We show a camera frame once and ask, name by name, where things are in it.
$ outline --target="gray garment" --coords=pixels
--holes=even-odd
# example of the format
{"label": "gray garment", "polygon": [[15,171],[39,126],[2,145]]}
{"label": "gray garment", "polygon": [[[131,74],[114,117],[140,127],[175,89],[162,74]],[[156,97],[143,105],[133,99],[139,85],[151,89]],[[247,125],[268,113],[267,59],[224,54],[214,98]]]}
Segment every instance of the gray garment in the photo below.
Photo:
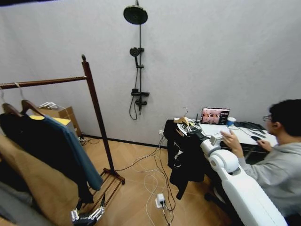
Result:
{"label": "gray garment", "polygon": [[14,195],[0,188],[0,215],[19,226],[53,226]]}
{"label": "gray garment", "polygon": [[27,204],[29,206],[32,205],[32,196],[28,194],[27,192],[20,192],[15,189],[13,189],[11,186],[8,186],[7,184],[4,184],[0,181],[0,189],[3,191],[6,191],[10,195],[16,197],[18,200],[23,202],[24,204]]}
{"label": "gray garment", "polygon": [[253,177],[286,217],[301,214],[301,143],[290,143],[273,147],[263,161],[239,164]]}

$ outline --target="man's hand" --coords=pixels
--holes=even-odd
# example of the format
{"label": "man's hand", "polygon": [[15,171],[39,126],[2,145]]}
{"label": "man's hand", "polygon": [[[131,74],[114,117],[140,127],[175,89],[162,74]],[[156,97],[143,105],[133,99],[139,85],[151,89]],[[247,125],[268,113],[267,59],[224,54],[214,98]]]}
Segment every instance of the man's hand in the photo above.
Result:
{"label": "man's hand", "polygon": [[272,146],[269,143],[269,141],[266,140],[257,140],[257,143],[260,147],[262,147],[263,149],[267,150],[268,152],[270,152],[272,150]]}
{"label": "man's hand", "polygon": [[221,131],[222,134],[222,140],[223,142],[232,149],[232,152],[238,157],[238,158],[243,158],[244,157],[244,153],[243,153],[243,149],[238,141],[237,136],[235,135],[235,133],[230,130],[230,133],[226,133]]}

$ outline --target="baseboard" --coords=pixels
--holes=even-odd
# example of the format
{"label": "baseboard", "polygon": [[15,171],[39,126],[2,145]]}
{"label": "baseboard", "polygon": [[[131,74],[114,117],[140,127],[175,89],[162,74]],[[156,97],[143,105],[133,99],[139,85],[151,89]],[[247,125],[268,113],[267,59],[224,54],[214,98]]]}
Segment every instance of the baseboard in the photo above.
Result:
{"label": "baseboard", "polygon": [[[84,134],[83,136],[84,137],[95,138],[95,139],[102,139],[102,137],[87,135],[87,134]],[[119,140],[119,139],[114,139],[114,138],[108,138],[108,140],[122,142],[122,143],[128,143],[128,144],[134,144],[134,145],[143,145],[143,146],[148,146],[148,147],[159,147],[159,145],[140,143],[140,142],[129,141],[129,140]]]}

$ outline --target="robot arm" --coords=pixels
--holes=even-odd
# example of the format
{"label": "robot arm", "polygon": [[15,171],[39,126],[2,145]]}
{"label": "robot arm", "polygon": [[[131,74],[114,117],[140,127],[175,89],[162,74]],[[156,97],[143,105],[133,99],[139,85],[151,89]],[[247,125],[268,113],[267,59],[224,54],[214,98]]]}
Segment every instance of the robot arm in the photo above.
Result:
{"label": "robot arm", "polygon": [[237,156],[221,149],[222,136],[215,134],[209,139],[198,134],[198,137],[206,158],[220,176],[222,187],[242,222],[246,226],[286,226],[285,219],[263,189],[241,168]]}

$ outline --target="brown coat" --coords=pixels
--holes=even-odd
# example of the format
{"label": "brown coat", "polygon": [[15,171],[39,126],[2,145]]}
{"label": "brown coat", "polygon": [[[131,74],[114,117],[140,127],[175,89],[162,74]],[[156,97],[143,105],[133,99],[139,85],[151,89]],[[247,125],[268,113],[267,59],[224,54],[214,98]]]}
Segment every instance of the brown coat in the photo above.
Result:
{"label": "brown coat", "polygon": [[3,135],[0,135],[0,156],[25,180],[38,206],[51,222],[58,226],[72,225],[70,211],[78,201],[78,188],[72,180]]}

